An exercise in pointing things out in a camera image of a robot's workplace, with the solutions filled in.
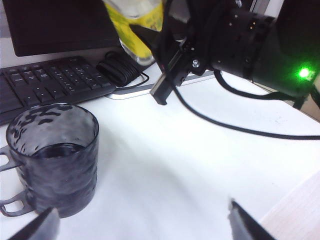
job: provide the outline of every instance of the cup handle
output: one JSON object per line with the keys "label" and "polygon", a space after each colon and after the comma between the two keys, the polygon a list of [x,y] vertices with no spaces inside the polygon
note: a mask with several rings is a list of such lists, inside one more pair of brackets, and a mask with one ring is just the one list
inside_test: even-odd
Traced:
{"label": "cup handle", "polygon": [[[7,164],[0,166],[0,172],[5,171],[5,170],[9,170],[9,169],[13,169],[13,168],[16,168],[16,167],[19,167],[22,165],[22,163],[17,162],[13,159],[13,157],[9,151],[8,145],[4,146],[0,149],[0,155],[5,155],[9,160],[9,162]],[[6,210],[5,205],[14,203],[15,201],[21,201],[23,204],[23,208],[19,211],[8,212]],[[7,217],[20,216],[20,215],[29,213],[33,210],[34,210],[33,207],[27,201],[27,191],[26,190],[20,192],[18,195],[14,196],[8,200],[0,200],[0,211],[3,215],[5,215]]]}
{"label": "cup handle", "polygon": [[16,167],[19,167],[22,165],[22,163],[20,162],[16,162],[13,157],[11,156],[11,153],[9,151],[9,146],[4,146],[0,149],[0,155],[5,155],[9,162],[3,166],[0,166],[0,172],[5,171],[5,170],[9,170],[9,169],[13,169]]}
{"label": "cup handle", "polygon": [[[15,201],[21,201],[23,204],[23,208],[19,211],[8,212],[6,210],[5,205],[14,203]],[[34,208],[27,201],[27,190],[20,192],[18,195],[8,199],[8,200],[0,200],[0,211],[6,217],[17,217],[23,214],[27,214],[33,211]]]}

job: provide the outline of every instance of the plastic bottle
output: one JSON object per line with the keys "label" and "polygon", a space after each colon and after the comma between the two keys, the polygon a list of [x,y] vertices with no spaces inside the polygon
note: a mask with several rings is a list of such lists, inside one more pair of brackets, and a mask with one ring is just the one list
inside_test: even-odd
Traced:
{"label": "plastic bottle", "polygon": [[154,58],[147,46],[131,31],[130,24],[161,31],[162,0],[103,0],[119,35],[123,49],[140,65],[149,65]]}

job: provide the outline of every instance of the yellow label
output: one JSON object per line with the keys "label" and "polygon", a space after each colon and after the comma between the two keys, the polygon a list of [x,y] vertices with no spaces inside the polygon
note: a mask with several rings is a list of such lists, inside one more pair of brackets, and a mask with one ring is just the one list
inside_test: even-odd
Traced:
{"label": "yellow label", "polygon": [[149,48],[147,48],[137,35],[134,34],[129,25],[141,25],[145,28],[161,31],[163,22],[163,4],[160,3],[152,11],[139,18],[127,18],[109,4],[105,3],[105,6],[119,38],[126,47],[140,58],[151,56],[152,53]]}

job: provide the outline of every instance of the screw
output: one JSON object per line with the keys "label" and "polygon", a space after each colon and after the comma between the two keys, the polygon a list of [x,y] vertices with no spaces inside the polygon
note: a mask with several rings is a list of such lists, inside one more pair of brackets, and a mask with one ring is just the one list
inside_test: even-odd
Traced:
{"label": "screw", "polygon": [[192,67],[194,67],[195,69],[200,67],[200,62],[198,59],[192,61]]}

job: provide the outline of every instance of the green led light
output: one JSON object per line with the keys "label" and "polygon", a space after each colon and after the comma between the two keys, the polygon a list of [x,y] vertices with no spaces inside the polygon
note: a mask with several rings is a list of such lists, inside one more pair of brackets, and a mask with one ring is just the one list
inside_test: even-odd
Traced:
{"label": "green led light", "polygon": [[307,78],[310,75],[310,70],[308,68],[303,68],[301,69],[301,71],[299,72],[299,76],[301,78]]}

